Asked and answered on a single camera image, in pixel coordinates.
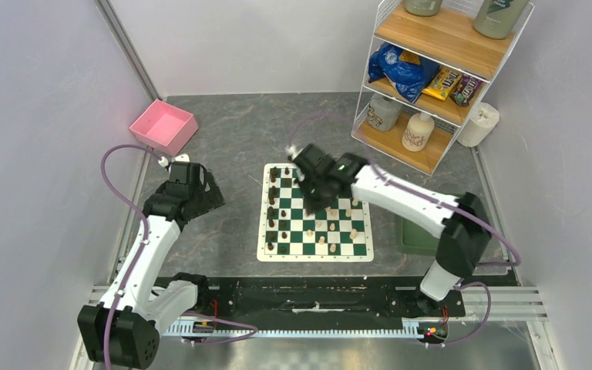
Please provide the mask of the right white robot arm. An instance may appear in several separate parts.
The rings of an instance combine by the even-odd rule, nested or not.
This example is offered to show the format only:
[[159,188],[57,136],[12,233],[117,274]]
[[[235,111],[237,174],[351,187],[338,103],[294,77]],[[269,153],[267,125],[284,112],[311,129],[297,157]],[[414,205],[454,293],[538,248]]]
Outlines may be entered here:
[[362,156],[339,158],[310,143],[287,146],[288,160],[298,170],[297,185],[310,214],[325,210],[339,197],[349,197],[388,210],[417,224],[438,241],[435,260],[414,294],[415,308],[433,315],[448,293],[473,275],[493,232],[480,219],[484,209],[472,193],[435,195],[385,172]]

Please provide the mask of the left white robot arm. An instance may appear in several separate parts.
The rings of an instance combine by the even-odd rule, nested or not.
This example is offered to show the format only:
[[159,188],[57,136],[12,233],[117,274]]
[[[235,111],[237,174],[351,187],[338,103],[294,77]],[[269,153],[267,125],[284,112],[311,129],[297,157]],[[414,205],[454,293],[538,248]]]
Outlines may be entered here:
[[[188,155],[175,157],[169,178],[143,205],[141,231],[114,282],[95,305],[85,305],[77,323],[90,361],[148,368],[160,336],[186,311],[206,312],[211,303],[207,278],[177,273],[157,283],[173,244],[193,219],[225,203],[211,171]],[[153,289],[159,286],[160,292]]]

